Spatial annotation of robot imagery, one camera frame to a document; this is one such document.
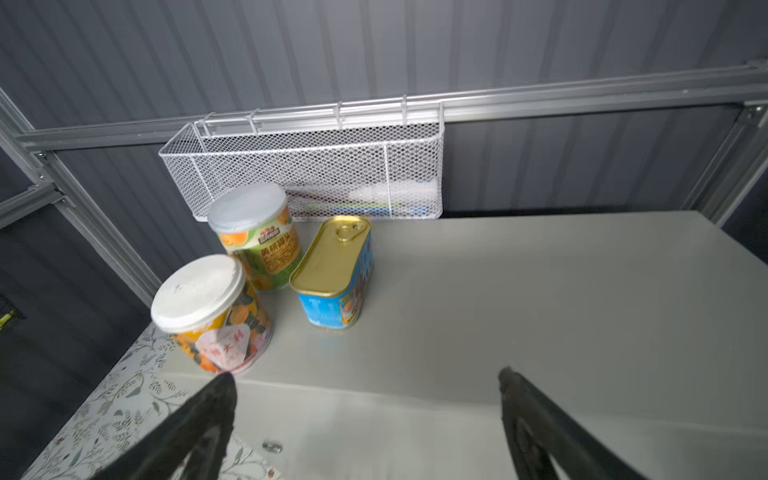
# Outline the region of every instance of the leaf pattern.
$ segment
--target leaf pattern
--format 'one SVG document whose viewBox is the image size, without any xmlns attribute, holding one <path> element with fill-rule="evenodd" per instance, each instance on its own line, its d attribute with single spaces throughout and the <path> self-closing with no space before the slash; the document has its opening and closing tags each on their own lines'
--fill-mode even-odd
<svg viewBox="0 0 768 480">
<path fill-rule="evenodd" d="M 165 363 L 167 353 L 177 345 L 154 325 L 149 325 L 22 479 L 85 480 L 160 424 L 187 399 L 184 391 L 154 374 Z M 177 479 L 180 474 L 179 469 L 173 478 Z M 220 477 L 268 480 L 280 478 L 280 474 L 232 435 Z"/>
</svg>

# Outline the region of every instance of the snack canister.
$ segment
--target snack canister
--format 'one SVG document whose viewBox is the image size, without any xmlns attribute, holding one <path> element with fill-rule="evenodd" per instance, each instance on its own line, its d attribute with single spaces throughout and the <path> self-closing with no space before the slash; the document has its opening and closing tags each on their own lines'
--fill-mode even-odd
<svg viewBox="0 0 768 480">
<path fill-rule="evenodd" d="M 357 320 L 372 268 L 371 223 L 334 217 L 320 227 L 290 285 L 313 325 L 345 329 Z"/>
<path fill-rule="evenodd" d="M 199 258 L 168 277 L 154 296 L 151 315 L 211 373 L 242 372 L 272 337 L 256 290 L 240 262 L 228 255 Z"/>
<path fill-rule="evenodd" d="M 302 258 L 301 243 L 278 184 L 251 184 L 222 195 L 210 206 L 208 225 L 224 249 L 243 264 L 257 290 L 278 290 Z"/>
</svg>

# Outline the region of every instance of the aluminum extrusion bar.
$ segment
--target aluminum extrusion bar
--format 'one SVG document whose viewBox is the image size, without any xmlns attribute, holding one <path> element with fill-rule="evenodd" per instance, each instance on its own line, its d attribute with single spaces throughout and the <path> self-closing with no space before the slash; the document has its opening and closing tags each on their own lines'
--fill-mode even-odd
<svg viewBox="0 0 768 480">
<path fill-rule="evenodd" d="M 0 228 L 5 228 L 46 205 L 64 198 L 52 182 L 34 185 L 14 197 L 0 202 Z"/>
<path fill-rule="evenodd" d="M 446 122 L 488 121 L 556 115 L 693 107 L 768 99 L 764 62 L 664 74 L 538 84 L 511 88 L 407 95 L 306 107 L 269 108 L 205 117 L 213 135 L 253 130 L 369 126 L 431 121 L 439 104 Z M 168 141 L 186 123 L 203 115 L 52 128 L 17 134 L 28 151 L 56 151 Z"/>
<path fill-rule="evenodd" d="M 768 108 L 756 110 L 756 125 L 750 139 L 735 149 L 729 167 L 713 184 L 697 209 L 718 227 L 723 227 L 760 177 L 768 170 Z"/>
<path fill-rule="evenodd" d="M 681 210 L 694 209 L 705 198 L 708 191 L 713 189 L 718 181 L 718 175 L 722 173 L 723 166 L 727 164 L 733 151 L 744 142 L 744 138 L 749 136 L 750 129 L 756 125 L 751 121 L 754 108 L 742 109 L 739 117 L 728 130 L 728 134 L 720 142 L 720 146 L 699 175 L 694 187 L 680 205 Z"/>
<path fill-rule="evenodd" d="M 16 106 L 0 90 L 0 109 L 17 111 Z M 19 112 L 23 130 L 33 131 L 29 121 Z M 85 237 L 99 256 L 147 306 L 152 304 L 160 279 L 107 218 L 80 182 L 54 154 L 34 155 L 27 152 L 11 134 L 7 118 L 0 117 L 0 148 L 35 183 L 53 183 L 66 195 L 66 203 L 55 206 Z"/>
</svg>

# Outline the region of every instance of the white plastic lid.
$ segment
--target white plastic lid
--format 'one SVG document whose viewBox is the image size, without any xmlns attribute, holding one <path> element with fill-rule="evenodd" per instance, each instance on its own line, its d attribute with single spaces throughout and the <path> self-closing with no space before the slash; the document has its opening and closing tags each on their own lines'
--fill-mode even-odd
<svg viewBox="0 0 768 480">
<path fill-rule="evenodd" d="M 152 300 L 157 328 L 184 333 L 200 328 L 227 311 L 240 295 L 245 272 L 227 255 L 209 255 L 184 265 L 168 277 Z"/>
<path fill-rule="evenodd" d="M 208 211 L 208 225 L 216 233 L 241 233 L 275 219 L 288 202 L 278 184 L 251 184 L 226 192 Z"/>
</svg>

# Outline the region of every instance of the corrugated metal wall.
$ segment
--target corrugated metal wall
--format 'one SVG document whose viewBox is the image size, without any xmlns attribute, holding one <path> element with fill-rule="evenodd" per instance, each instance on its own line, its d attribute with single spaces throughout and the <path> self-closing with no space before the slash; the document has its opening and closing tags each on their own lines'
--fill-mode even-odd
<svg viewBox="0 0 768 480">
<path fill-rule="evenodd" d="M 0 2 L 37 128 L 733 65 L 763 0 Z"/>
<path fill-rule="evenodd" d="M 36 127 L 734 65 L 760 0 L 0 0 L 0 86 Z M 727 107 L 450 124 L 445 211 L 678 208 Z M 159 145 L 60 154 L 160 278 L 220 251 Z"/>
<path fill-rule="evenodd" d="M 723 230 L 768 263 L 768 172 L 757 181 Z"/>
<path fill-rule="evenodd" d="M 3 195 L 29 184 L 2 151 L 0 171 Z M 0 476 L 17 478 L 150 318 L 53 206 L 0 230 L 0 294 L 24 316 L 0 330 Z"/>
</svg>

